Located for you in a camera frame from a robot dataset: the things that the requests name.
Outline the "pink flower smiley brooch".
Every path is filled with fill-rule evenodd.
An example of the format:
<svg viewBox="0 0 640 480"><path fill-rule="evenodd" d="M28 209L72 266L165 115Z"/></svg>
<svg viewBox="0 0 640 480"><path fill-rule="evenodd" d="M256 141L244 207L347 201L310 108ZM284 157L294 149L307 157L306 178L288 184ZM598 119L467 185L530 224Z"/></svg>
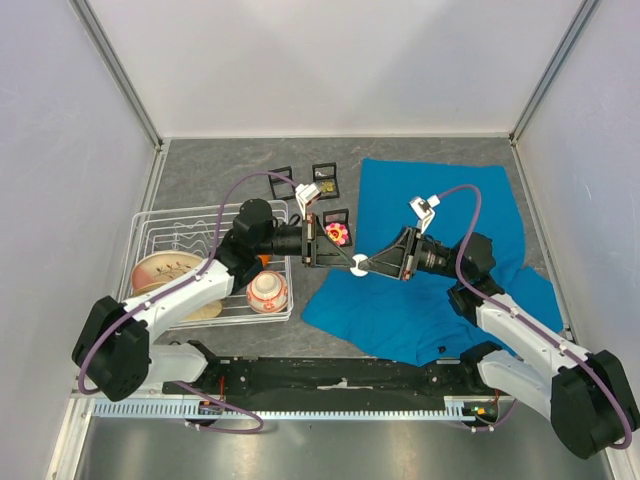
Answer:
<svg viewBox="0 0 640 480"><path fill-rule="evenodd" d="M338 246L349 246L351 237L346 224L333 222L325 226L328 237Z"/></svg>

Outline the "blue t-shirt garment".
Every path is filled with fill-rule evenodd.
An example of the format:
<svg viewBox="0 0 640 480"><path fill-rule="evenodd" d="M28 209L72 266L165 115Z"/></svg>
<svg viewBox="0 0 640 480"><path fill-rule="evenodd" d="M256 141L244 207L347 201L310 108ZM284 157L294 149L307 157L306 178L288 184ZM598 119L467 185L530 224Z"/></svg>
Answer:
<svg viewBox="0 0 640 480"><path fill-rule="evenodd" d="M563 328L552 284L525 266L521 216L505 169L366 159L362 163L356 226L357 252L372 255L388 246L405 226L417 222L409 201L458 185L482 194L477 232L490 238L496 282L550 329ZM457 357L491 340L452 309L451 278L418 272L407 281L332 270L302 312L303 320L346 340L364 353L416 366Z"/></svg>

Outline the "gold leaf brooch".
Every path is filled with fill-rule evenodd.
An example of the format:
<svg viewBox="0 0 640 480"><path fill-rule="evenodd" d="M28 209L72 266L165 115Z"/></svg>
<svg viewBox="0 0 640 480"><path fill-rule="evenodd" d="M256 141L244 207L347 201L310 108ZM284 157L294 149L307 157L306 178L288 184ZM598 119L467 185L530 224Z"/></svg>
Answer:
<svg viewBox="0 0 640 480"><path fill-rule="evenodd" d="M335 191L335 183L334 182L322 182L320 185L320 190L323 194L331 194Z"/></svg>

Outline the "round silver badge brooch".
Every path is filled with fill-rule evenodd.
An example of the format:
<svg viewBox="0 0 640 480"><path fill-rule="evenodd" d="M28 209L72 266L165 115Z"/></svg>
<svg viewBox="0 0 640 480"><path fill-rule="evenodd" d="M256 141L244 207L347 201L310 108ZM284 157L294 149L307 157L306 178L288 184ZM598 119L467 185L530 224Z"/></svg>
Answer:
<svg viewBox="0 0 640 480"><path fill-rule="evenodd" d="M352 257L352 266L350 272L356 277L364 277L368 274L366 270L366 263L368 257L364 254L355 254Z"/></svg>

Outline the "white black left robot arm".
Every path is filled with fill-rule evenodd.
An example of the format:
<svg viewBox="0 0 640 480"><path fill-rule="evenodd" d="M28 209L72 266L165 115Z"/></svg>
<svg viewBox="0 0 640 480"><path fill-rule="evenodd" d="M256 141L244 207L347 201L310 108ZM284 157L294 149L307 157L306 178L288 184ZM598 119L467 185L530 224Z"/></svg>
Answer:
<svg viewBox="0 0 640 480"><path fill-rule="evenodd" d="M204 353L154 342L201 308L247 290L264 270L263 255L299 257L310 267L356 264L315 214L303 214L299 226L280 224L267 201L248 200L231 227L214 234L211 253L198 264L147 294L124 302L106 296L93 305L72 351L79 390L120 401L145 384L177 380L211 392L220 371Z"/></svg>

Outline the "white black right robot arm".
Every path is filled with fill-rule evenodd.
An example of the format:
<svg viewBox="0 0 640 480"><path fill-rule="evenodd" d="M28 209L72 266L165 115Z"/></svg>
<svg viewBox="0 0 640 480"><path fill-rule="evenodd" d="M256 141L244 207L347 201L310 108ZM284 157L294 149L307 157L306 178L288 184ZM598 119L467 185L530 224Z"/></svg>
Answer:
<svg viewBox="0 0 640 480"><path fill-rule="evenodd" d="M607 448L630 447L639 409L619 358L591 352L527 313L491 276L491 240L466 234L455 246L406 227L372 257L354 258L359 270L408 281L416 272L455 279L454 311L496 338L464 352L458 368L467 392L504 392L548 420L561 443L588 459Z"/></svg>

